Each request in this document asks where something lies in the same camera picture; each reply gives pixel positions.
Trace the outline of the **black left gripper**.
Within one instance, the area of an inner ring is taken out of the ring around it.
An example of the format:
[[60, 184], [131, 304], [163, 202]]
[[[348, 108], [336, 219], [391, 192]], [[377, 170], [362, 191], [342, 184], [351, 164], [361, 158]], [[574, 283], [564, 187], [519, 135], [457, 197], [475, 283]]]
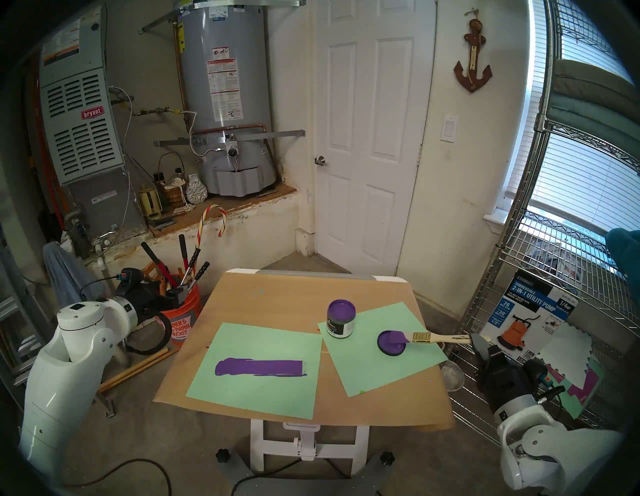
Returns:
[[169, 290], [169, 296], [160, 293], [160, 281], [142, 281], [132, 286], [132, 306], [137, 316], [155, 316], [159, 312], [173, 310], [173, 300], [184, 303], [189, 295], [188, 285]]

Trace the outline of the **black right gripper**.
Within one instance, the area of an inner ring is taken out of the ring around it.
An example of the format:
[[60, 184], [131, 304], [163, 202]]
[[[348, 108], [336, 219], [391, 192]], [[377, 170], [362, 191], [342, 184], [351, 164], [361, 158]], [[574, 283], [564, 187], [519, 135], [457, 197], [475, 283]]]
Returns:
[[476, 385], [491, 413], [515, 413], [535, 403], [533, 388], [522, 368], [513, 364], [499, 346], [479, 334], [470, 334], [478, 368]]

